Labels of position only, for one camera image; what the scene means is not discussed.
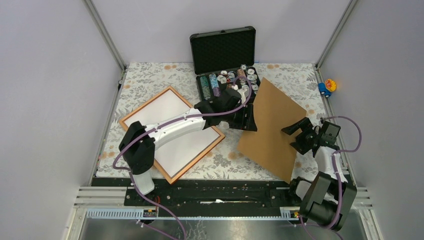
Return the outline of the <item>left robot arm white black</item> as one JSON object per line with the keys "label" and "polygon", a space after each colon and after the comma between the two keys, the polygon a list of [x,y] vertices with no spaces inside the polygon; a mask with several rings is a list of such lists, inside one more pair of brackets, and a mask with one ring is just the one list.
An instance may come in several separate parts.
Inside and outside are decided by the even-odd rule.
{"label": "left robot arm white black", "polygon": [[219,125],[221,122],[231,124],[242,115],[242,109],[252,97],[248,88],[227,88],[212,99],[198,102],[189,110],[168,120],[150,125],[140,121],[132,123],[119,145],[119,154],[112,163],[119,169],[117,162],[123,158],[136,192],[136,199],[144,206],[155,200],[155,184],[150,169],[154,165],[155,152],[166,143],[184,135],[199,132]]}

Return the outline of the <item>brown cardboard backing board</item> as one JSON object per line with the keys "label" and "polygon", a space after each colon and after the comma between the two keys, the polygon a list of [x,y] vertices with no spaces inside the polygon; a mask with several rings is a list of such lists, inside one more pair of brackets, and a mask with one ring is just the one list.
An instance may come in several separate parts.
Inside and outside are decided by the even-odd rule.
{"label": "brown cardboard backing board", "polygon": [[297,151],[290,146],[295,135],[282,129],[304,117],[307,111],[266,78],[261,80],[253,101],[253,118],[257,131],[244,131],[237,150],[280,180],[289,183]]}

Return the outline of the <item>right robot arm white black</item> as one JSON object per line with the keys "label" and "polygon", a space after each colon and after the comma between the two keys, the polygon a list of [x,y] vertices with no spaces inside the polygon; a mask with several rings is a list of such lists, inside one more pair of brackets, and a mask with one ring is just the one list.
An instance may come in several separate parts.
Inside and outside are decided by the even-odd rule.
{"label": "right robot arm white black", "polygon": [[341,127],[322,118],[313,125],[308,117],[282,128],[291,136],[300,133],[290,145],[301,155],[312,153],[318,172],[314,180],[297,177],[290,182],[287,201],[299,206],[301,219],[310,219],[319,226],[339,231],[348,217],[357,196],[357,187],[349,182],[341,167],[342,149],[336,144]]}

